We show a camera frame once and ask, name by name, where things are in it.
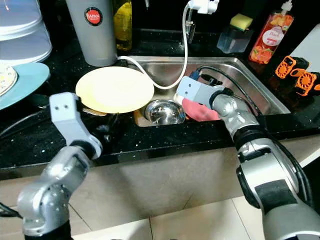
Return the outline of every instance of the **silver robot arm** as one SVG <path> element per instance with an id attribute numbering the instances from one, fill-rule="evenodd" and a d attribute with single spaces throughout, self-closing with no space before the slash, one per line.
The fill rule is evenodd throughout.
<path id="1" fill-rule="evenodd" d="M 19 194 L 17 208 L 23 217 L 26 240 L 69 240 L 68 203 L 84 181 L 91 159 L 102 152 L 100 141 L 80 119 L 78 97 L 69 92 L 50 97 L 51 119 L 66 144 L 43 170 L 41 176 Z"/>
<path id="2" fill-rule="evenodd" d="M 221 86 L 183 77 L 178 95 L 217 111 L 238 150 L 236 174 L 246 200 L 262 210 L 266 240 L 320 239 L 320 216 L 298 196 L 290 159 L 260 127 L 247 104 Z"/>

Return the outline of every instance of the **black countertop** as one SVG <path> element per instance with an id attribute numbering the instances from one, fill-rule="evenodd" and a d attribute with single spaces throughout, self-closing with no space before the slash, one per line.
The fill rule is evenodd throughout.
<path id="1" fill-rule="evenodd" d="M 125 53 L 126 55 L 184 54 L 178 47 L 180 32 L 137 30 L 134 36 L 136 41 L 133 42 L 132 51 Z M 218 37 L 215 34 L 196 34 L 188 55 L 239 58 L 292 112 L 264 117 L 268 130 L 276 138 L 295 138 L 320 133 L 320 96 L 300 97 L 295 94 L 292 82 L 278 81 L 272 77 L 276 66 L 292 49 L 283 48 L 279 53 L 275 53 L 268 65 L 260 65 L 248 61 L 250 46 L 242 54 L 223 54 L 216 48 Z M 44 63 L 50 69 L 51 78 L 35 92 L 42 95 L 74 92 L 80 77 L 96 68 L 85 62 L 75 37 L 54 47 Z M 49 111 L 39 111 L 34 102 L 34 98 L 28 97 L 0 111 L 0 131 L 17 120 L 36 113 L 0 138 L 0 180 L 38 174 L 65 145 L 65 140 L 50 122 Z M 82 117 L 87 126 L 97 122 L 107 123 L 110 118 L 109 115 L 100 117 L 87 113 L 83 113 Z M 224 123 L 220 120 L 139 127 L 134 121 L 133 113 L 125 113 L 119 115 L 117 124 L 112 128 L 111 142 L 106 145 L 103 155 L 95 160 L 94 164 L 100 166 L 141 159 L 147 161 L 154 157 L 233 145 Z"/>

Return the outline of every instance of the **grey thermos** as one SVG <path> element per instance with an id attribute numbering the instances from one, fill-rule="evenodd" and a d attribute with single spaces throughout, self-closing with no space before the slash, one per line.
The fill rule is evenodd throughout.
<path id="1" fill-rule="evenodd" d="M 96 67 L 117 60 L 112 0 L 66 0 L 85 61 Z"/>

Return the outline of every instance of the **white hose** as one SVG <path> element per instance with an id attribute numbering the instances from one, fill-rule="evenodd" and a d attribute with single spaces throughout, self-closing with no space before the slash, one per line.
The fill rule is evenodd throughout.
<path id="1" fill-rule="evenodd" d="M 181 71 L 180 76 L 178 77 L 178 79 L 172 83 L 169 86 L 160 86 L 159 84 L 157 84 L 155 81 L 152 80 L 152 78 L 147 74 L 147 72 L 143 69 L 143 67 L 133 58 L 129 57 L 129 56 L 119 56 L 118 60 L 127 60 L 129 62 L 132 62 L 134 65 L 136 65 L 139 70 L 147 75 L 150 80 L 153 82 L 153 85 L 158 88 L 158 89 L 163 89 L 163 90 L 168 90 L 173 88 L 174 86 L 176 86 L 182 79 L 182 77 L 185 74 L 186 68 L 187 68 L 187 62 L 188 62 L 188 43 L 187 43 L 187 34 L 186 34 L 186 17 L 187 17 L 187 12 L 189 9 L 189 4 L 187 4 L 183 10 L 183 15 L 182 15 L 182 35 L 183 35 L 183 44 L 184 44 L 184 63 L 183 63 L 183 68 Z"/>

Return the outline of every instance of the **stainless steel sink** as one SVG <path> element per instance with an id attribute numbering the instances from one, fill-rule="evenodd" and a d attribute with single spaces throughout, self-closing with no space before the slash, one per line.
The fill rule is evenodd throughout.
<path id="1" fill-rule="evenodd" d="M 162 86 L 168 86 L 177 80 L 183 67 L 183 57 L 165 56 L 132 56 L 150 75 L 150 77 Z M 185 75 L 188 76 L 198 67 L 207 65 L 216 67 L 234 78 L 251 97 L 264 115 L 288 114 L 290 111 L 250 72 L 249 69 L 235 57 L 189 57 Z M 203 70 L 210 74 L 223 85 L 232 89 L 234 94 L 243 97 L 237 87 L 225 76 L 211 70 Z M 153 100 L 173 99 L 178 86 L 161 90 L 155 87 Z M 145 107 L 134 111 L 134 119 L 138 126 L 149 127 L 152 124 L 144 117 Z"/>

